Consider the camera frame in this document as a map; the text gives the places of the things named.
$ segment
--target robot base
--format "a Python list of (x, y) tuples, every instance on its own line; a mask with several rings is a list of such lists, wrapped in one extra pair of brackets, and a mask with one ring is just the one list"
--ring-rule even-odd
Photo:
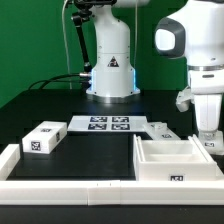
[(108, 103), (108, 104), (115, 104), (115, 103), (128, 103), (132, 101), (136, 101), (140, 99), (140, 90), (136, 91), (132, 95), (125, 96), (125, 97), (103, 97), (93, 94), (92, 91), (86, 92), (87, 99), (97, 101), (100, 103)]

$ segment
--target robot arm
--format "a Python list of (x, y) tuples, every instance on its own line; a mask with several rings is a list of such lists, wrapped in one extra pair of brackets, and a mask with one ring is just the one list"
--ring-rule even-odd
[(223, 21), (224, 0), (188, 0), (159, 22), (155, 35), (160, 55), (187, 59), (192, 95), (184, 90), (177, 105), (184, 111), (181, 99), (194, 101), (199, 139), (212, 154), (224, 154), (222, 133), (217, 131), (224, 92)]
[(87, 98), (104, 103), (123, 103), (139, 96), (135, 69), (130, 64), (130, 29), (113, 16), (111, 9), (112, 6), (136, 7), (148, 2), (149, 0), (74, 1), (80, 9), (78, 13), (82, 17), (81, 21), (87, 21), (91, 16), (96, 29), (97, 63), (91, 69), (91, 87), (86, 91)]

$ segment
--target black table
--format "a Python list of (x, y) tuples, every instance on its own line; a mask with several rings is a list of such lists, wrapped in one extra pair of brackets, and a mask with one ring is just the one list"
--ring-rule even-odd
[[(102, 104), (78, 90), (25, 91), (0, 109), (0, 150), (42, 121), (73, 115), (146, 116), (182, 139), (196, 133), (193, 107), (180, 113), (176, 91), (144, 91), (137, 101)], [(137, 133), (143, 139), (145, 133)], [(134, 180), (133, 133), (68, 133), (50, 155), (23, 154), (9, 180)], [(222, 166), (223, 159), (216, 158)], [(223, 223), (224, 206), (0, 206), (0, 223)]]

